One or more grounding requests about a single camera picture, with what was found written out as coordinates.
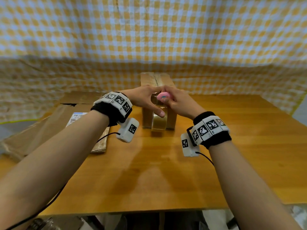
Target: paper label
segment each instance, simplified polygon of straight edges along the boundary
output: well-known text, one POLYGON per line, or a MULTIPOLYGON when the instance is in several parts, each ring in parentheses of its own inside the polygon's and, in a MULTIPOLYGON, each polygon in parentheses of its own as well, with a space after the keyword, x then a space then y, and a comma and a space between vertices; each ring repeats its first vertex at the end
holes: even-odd
POLYGON ((70 120, 68 121, 66 127, 75 122, 77 119, 81 118, 85 114, 87 114, 87 112, 74 112, 70 117, 70 120))

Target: tape roll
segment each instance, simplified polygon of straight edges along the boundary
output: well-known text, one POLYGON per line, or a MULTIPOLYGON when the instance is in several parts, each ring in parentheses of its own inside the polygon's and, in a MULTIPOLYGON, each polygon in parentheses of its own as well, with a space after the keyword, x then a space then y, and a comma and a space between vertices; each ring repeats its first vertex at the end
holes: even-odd
POLYGON ((164 131, 166 129, 166 123, 167 123, 167 107, 166 106, 159 106, 164 113, 164 118, 161 118, 160 116, 153 113, 152 123, 151 123, 151 131, 164 131))

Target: checkered backdrop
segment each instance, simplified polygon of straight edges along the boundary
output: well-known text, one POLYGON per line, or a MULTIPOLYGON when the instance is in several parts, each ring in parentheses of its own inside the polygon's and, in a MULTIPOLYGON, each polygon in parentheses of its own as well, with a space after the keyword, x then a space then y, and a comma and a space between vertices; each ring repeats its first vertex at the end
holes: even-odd
POLYGON ((307 91, 305 0, 0 0, 0 122, 64 92, 161 71, 196 94, 259 94, 291 113, 307 91))

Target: table leg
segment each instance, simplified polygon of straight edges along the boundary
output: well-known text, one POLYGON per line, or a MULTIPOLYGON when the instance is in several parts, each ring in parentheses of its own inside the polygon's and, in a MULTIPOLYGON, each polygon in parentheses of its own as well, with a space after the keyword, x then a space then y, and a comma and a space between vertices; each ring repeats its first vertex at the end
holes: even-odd
POLYGON ((238 226, 238 228, 240 229, 239 225, 238 225, 238 222, 236 220, 235 217, 233 217, 231 220, 229 220, 227 223, 227 228, 228 229, 234 229, 236 226, 238 226))
POLYGON ((93 230, 104 230, 104 226, 100 223, 96 216, 82 216, 93 230))

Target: hand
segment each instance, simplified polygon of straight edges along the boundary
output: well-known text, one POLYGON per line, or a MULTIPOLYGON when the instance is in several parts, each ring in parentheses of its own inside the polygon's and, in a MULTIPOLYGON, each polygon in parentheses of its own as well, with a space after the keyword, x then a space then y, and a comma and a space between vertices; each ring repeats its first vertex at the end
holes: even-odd
POLYGON ((151 95, 155 92, 162 91, 162 88, 162 86, 140 86, 138 88, 126 89, 120 92, 125 94, 133 105, 150 109, 155 114, 163 118, 165 116, 164 111, 161 108, 157 107, 155 104, 153 104, 150 100, 151 95))
POLYGON ((166 85, 163 87, 162 92, 169 92, 174 96, 175 100, 162 98, 162 102, 167 104, 178 115, 193 120, 206 111, 183 89, 177 89, 166 85))

